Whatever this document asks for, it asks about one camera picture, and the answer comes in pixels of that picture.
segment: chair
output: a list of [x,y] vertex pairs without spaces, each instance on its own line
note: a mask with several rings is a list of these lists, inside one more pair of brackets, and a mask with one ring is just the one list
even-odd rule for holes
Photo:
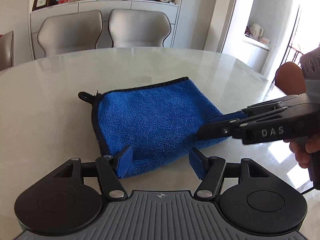
[[40,27],[37,40],[45,57],[96,49],[103,29],[97,10],[48,17]]
[[286,95],[300,95],[307,91],[302,70],[293,62],[284,63],[278,68],[275,85]]
[[13,67],[13,32],[0,37],[0,71]]
[[113,48],[163,47],[171,32],[162,12],[113,9],[109,17]]

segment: glossy marble tabletop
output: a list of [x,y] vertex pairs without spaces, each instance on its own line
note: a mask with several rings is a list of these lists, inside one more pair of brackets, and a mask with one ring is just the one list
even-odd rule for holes
[[[140,87],[188,76],[224,114],[281,97],[267,80],[241,61],[224,54],[185,49],[97,49],[29,62],[0,72],[0,239],[21,229],[13,206],[18,195],[73,157],[83,162],[100,156],[91,125],[91,105],[78,92],[91,94]],[[203,150],[229,162],[252,158],[304,190],[308,171],[301,169],[282,141],[243,146],[229,138]],[[131,190],[194,191],[200,184],[188,157],[158,170],[121,180]],[[96,179],[85,183],[99,190]],[[226,179],[224,188],[236,180]],[[301,232],[318,239],[319,198],[306,195],[309,212]]]

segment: white lettering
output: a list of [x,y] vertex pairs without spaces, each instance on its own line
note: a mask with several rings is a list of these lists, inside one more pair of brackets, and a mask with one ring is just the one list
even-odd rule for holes
[[279,127],[279,134],[283,134],[283,132],[284,132],[284,131],[283,131],[283,126],[280,126],[280,127]]
[[271,129],[271,134],[270,134],[270,136],[271,136],[271,135],[276,135],[276,131],[275,131],[273,128]]
[[262,132],[262,137],[266,137],[268,134],[266,129],[263,129],[261,132]]

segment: white logo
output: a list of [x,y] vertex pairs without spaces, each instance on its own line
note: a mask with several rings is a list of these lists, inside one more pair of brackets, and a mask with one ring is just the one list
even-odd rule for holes
[[159,197],[159,198],[163,199],[163,198],[165,198],[165,197],[166,197],[166,195],[165,195],[165,194],[163,194],[163,193],[161,193],[161,194],[157,195],[157,197]]
[[[268,130],[267,129],[263,129],[262,131],[262,137],[266,137],[268,135]],[[278,134],[283,134],[284,133],[284,130],[283,130],[283,126],[280,126],[278,128]],[[270,136],[271,135],[276,135],[276,130],[274,128],[271,128],[271,131],[270,131]]]

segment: cabinet door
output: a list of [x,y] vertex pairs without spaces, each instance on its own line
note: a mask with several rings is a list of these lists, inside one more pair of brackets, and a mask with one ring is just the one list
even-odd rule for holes
[[32,47],[33,47],[33,55],[35,56],[35,59],[40,59],[40,58],[44,58],[44,51],[38,43],[37,36],[38,36],[38,33],[31,34],[31,41],[32,41]]
[[255,46],[247,42],[241,42],[237,59],[241,60],[243,63],[248,64],[254,47]]
[[109,21],[110,12],[112,9],[130,9],[131,1],[95,1],[95,2],[80,2],[79,12],[87,12],[98,10],[102,14],[104,22]]
[[266,62],[268,54],[268,50],[254,46],[250,60],[248,62],[248,66],[252,67],[255,71],[260,73]]
[[170,35],[164,40],[164,44],[163,45],[164,45],[165,48],[171,48],[173,31],[174,31],[174,24],[171,25]]
[[171,24],[176,23],[178,6],[175,6],[175,5],[170,5],[165,3],[161,4],[161,3],[155,3],[155,2],[146,2],[146,1],[141,1],[141,2],[132,1],[131,9],[163,12],[164,14],[166,14]]
[[71,14],[78,12],[78,3],[61,4],[52,7],[40,9],[30,13],[31,34],[37,33],[43,24],[44,20],[51,16]]
[[108,31],[108,22],[104,22],[102,33],[100,35],[100,38],[98,39],[97,49],[111,48],[111,47],[112,47],[112,39]]

